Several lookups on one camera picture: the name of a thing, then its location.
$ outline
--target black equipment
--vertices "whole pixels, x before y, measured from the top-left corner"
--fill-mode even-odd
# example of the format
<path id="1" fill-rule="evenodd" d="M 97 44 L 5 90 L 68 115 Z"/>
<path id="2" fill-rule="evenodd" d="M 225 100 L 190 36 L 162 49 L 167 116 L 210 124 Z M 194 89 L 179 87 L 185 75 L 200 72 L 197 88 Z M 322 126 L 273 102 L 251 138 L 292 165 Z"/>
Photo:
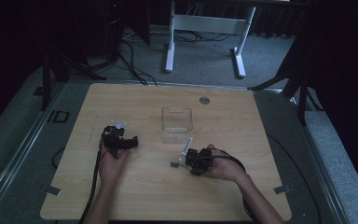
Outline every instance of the black equipment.
<path id="1" fill-rule="evenodd" d="M 186 161 L 185 161 L 185 166 L 187 167 L 187 169 L 190 170 L 190 173 L 193 175 L 203 175 L 205 174 L 205 172 L 213 166 L 213 158 L 224 158 L 224 159 L 229 159 L 232 160 L 234 162 L 236 162 L 240 168 L 242 168 L 243 171 L 246 172 L 245 167 L 243 166 L 243 164 L 236 158 L 228 155 L 228 153 L 226 153 L 223 150 L 224 153 L 226 153 L 226 156 L 213 156 L 211 149 L 215 149 L 215 148 L 203 148 L 200 153 L 193 148 L 189 148 L 187 153 L 186 153 Z"/>
<path id="2" fill-rule="evenodd" d="M 113 157 L 117 158 L 117 152 L 120 149 L 129 149 L 138 147 L 138 136 L 134 136 L 132 139 L 124 139 L 125 129 L 116 126 L 106 126 L 103 129 L 102 140 L 103 145 L 108 148 Z"/>

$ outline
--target clear plastic box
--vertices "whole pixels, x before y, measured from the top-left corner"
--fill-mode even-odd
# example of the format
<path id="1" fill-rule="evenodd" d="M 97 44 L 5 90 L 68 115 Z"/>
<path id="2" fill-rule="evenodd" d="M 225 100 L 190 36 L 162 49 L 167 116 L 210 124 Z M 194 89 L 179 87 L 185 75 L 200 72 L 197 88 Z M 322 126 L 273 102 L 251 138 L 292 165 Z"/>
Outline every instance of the clear plastic box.
<path id="1" fill-rule="evenodd" d="M 162 108 L 162 142 L 183 144 L 191 136 L 193 117 L 190 108 Z"/>

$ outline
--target wire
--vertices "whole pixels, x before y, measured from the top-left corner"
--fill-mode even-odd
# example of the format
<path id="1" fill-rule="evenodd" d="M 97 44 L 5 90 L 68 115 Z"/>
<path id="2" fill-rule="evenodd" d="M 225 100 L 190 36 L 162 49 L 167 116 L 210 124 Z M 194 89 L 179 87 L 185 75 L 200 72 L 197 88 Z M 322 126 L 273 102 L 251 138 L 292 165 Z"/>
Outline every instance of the wire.
<path id="1" fill-rule="evenodd" d="M 138 80 L 140 80 L 142 82 L 142 84 L 144 84 L 145 86 L 148 86 L 148 83 L 147 81 L 145 81 L 142 77 L 140 76 L 146 76 L 146 77 L 149 77 L 150 79 L 152 79 L 152 81 L 155 83 L 155 85 L 157 86 L 157 81 L 151 76 L 151 75 L 148 75 L 147 73 L 145 73 L 144 71 L 142 71 L 140 68 L 136 67 L 134 64 L 133 64 L 133 55 L 134 55 L 134 50 L 133 50 L 133 46 L 125 41 L 125 40 L 122 40 L 122 42 L 126 45 L 128 45 L 131 49 L 131 60 L 130 62 L 127 62 L 127 60 L 124 58 L 124 56 L 120 53 L 119 56 L 120 58 L 126 63 L 126 65 L 129 67 L 129 69 L 126 69 L 128 71 L 130 71 Z"/>
<path id="2" fill-rule="evenodd" d="M 246 169 L 245 166 L 242 164 L 242 162 L 240 162 L 237 158 L 230 156 L 227 152 L 225 152 L 225 150 L 221 150 L 218 148 L 205 148 L 205 149 L 216 149 L 219 150 L 221 152 L 224 152 L 227 154 L 227 156 L 206 156 L 206 157 L 199 157 L 196 158 L 197 160 L 203 160 L 203 159 L 214 159 L 214 158 L 223 158 L 223 159 L 229 159 L 231 161 L 234 161 L 235 163 L 237 163 L 240 168 L 246 173 Z M 249 204 L 246 202 L 245 198 L 242 196 L 242 204 L 243 204 L 243 209 L 245 210 L 246 214 L 255 222 L 255 223 L 260 223 L 260 221 L 257 219 L 257 217 L 255 216 L 255 213 L 252 211 L 252 208 L 249 206 Z"/>
<path id="3" fill-rule="evenodd" d="M 293 165 L 297 168 L 298 173 L 301 175 L 301 178 L 304 181 L 304 184 L 306 185 L 309 193 L 310 193 L 310 197 L 313 200 L 313 203 L 315 204 L 315 208 L 316 208 L 316 212 L 317 212 L 317 216 L 318 216 L 318 223 L 322 223 L 322 216 L 321 216 L 321 209 L 319 207 L 319 205 L 316 203 L 316 199 L 315 196 L 313 195 L 312 191 L 310 190 L 310 185 L 308 184 L 305 176 L 302 174 L 300 168 L 298 167 L 297 163 L 295 162 L 295 160 L 293 159 L 293 157 L 290 155 L 290 153 L 287 151 L 287 149 L 275 138 L 273 137 L 271 134 L 266 133 L 266 135 L 271 138 L 272 140 L 274 140 L 275 143 L 277 143 L 281 149 L 283 149 L 283 151 L 286 153 L 287 157 L 289 157 L 289 159 L 292 161 Z"/>
<path id="4" fill-rule="evenodd" d="M 106 154 L 106 152 L 108 152 L 108 150 L 106 150 L 106 151 L 104 152 L 104 154 L 101 156 L 100 160 L 104 157 L 104 155 Z"/>
<path id="5" fill-rule="evenodd" d="M 199 43 L 199 42 L 207 42 L 207 41 L 223 41 L 230 37 L 230 35 L 226 35 L 226 37 L 219 39 L 224 34 L 220 34 L 214 38 L 206 38 L 203 37 L 202 34 L 194 31 L 182 31 L 180 34 L 190 34 L 195 36 L 194 39 L 186 38 L 180 35 L 175 35 L 175 39 L 181 42 L 187 42 L 187 43 Z"/>
<path id="6" fill-rule="evenodd" d="M 153 36 L 158 36 L 158 35 L 169 35 L 170 32 L 167 30 L 165 32 L 150 32 L 149 34 L 150 34 L 150 37 L 153 37 Z M 136 35 L 136 33 L 131 33 L 129 35 L 126 35 L 126 36 L 122 37 L 122 39 L 130 41 L 130 42 L 144 41 L 142 38 L 137 38 L 137 39 L 131 38 L 131 39 L 129 39 L 129 37 L 131 37 L 133 35 Z"/>
<path id="7" fill-rule="evenodd" d="M 196 6 L 196 8 L 194 9 L 194 13 L 193 13 L 193 16 L 196 15 L 197 13 L 197 8 L 199 7 L 199 3 L 193 3 L 193 5 L 191 6 L 191 8 L 188 9 L 186 15 L 188 15 L 191 11 L 191 9 L 193 9 L 193 7 Z"/>
<path id="8" fill-rule="evenodd" d="M 91 203 L 92 203 L 92 199 L 94 198 L 94 194 L 95 194 L 95 187 L 97 184 L 97 177 L 98 177 L 98 167 L 100 166 L 100 156 L 101 156 L 101 148 L 98 150 L 97 153 L 97 161 L 95 162 L 95 167 L 94 167 L 94 175 L 92 177 L 92 186 L 91 186 L 91 193 L 89 194 L 89 201 L 86 204 L 86 208 L 83 211 L 83 214 L 79 220 L 79 224 L 82 224 L 86 218 L 87 213 L 89 212 Z"/>

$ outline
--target person's left hand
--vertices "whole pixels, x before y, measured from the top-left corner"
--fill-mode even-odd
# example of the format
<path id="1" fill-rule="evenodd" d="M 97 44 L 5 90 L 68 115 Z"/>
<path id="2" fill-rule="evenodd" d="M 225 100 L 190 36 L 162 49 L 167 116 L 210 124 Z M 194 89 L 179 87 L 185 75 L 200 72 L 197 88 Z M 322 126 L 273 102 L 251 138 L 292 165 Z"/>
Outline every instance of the person's left hand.
<path id="1" fill-rule="evenodd" d="M 118 178 L 121 175 L 125 160 L 130 154 L 130 150 L 124 150 L 118 159 L 114 158 L 108 149 L 103 145 L 103 142 L 100 143 L 101 148 L 101 158 L 99 165 L 99 173 L 101 178 L 101 185 L 108 188 L 112 188 Z"/>

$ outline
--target person's right hand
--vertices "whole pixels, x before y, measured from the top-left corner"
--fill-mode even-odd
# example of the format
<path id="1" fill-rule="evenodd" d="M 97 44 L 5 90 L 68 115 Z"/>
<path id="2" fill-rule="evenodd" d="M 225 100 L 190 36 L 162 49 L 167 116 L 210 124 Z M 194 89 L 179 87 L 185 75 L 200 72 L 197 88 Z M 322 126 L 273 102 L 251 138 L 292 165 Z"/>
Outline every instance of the person's right hand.
<path id="1" fill-rule="evenodd" d="M 112 188 L 121 172 L 123 170 L 125 161 L 129 156 L 130 150 L 124 150 L 118 159 L 114 158 L 108 149 L 103 145 L 103 142 L 100 142 L 101 148 L 101 158 L 100 158 L 100 166 L 99 166 L 99 174 L 101 178 L 101 185 L 106 186 L 108 188 Z"/>
<path id="2" fill-rule="evenodd" d="M 224 151 L 215 148 L 213 144 L 208 145 L 206 148 L 211 150 L 213 156 L 227 156 Z M 235 161 L 225 158 L 214 158 L 213 167 L 209 168 L 205 173 L 205 176 L 211 178 L 234 182 L 236 182 L 238 177 L 243 175 L 246 175 L 246 172 Z"/>

